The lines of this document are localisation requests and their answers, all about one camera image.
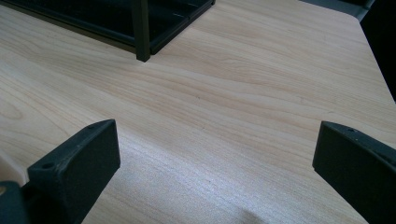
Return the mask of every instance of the light wood grain surface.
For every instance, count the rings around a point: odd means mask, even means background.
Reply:
[[[0,148],[20,167],[115,119],[121,168],[84,223],[364,223],[312,168],[321,120],[396,147],[359,22],[218,0],[147,63],[0,6]]]

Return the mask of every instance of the metal leg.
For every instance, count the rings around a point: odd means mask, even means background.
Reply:
[[[132,1],[132,17],[134,20],[136,59],[146,62],[150,57],[148,0]]]

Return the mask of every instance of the screw hole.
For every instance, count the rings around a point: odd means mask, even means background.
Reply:
[[[54,165],[55,164],[53,164],[53,162],[49,162],[49,163],[42,165],[41,168],[48,170],[48,169],[52,168]]]

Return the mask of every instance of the desk surface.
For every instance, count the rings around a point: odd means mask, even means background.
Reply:
[[[348,15],[219,0],[141,63],[0,7],[0,148],[26,168],[103,119],[121,168],[85,223],[361,223],[312,168],[320,121],[396,147],[396,106]]]

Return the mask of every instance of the black shelf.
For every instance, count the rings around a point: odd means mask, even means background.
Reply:
[[[1,0],[13,6],[134,47],[149,59],[214,0]]]

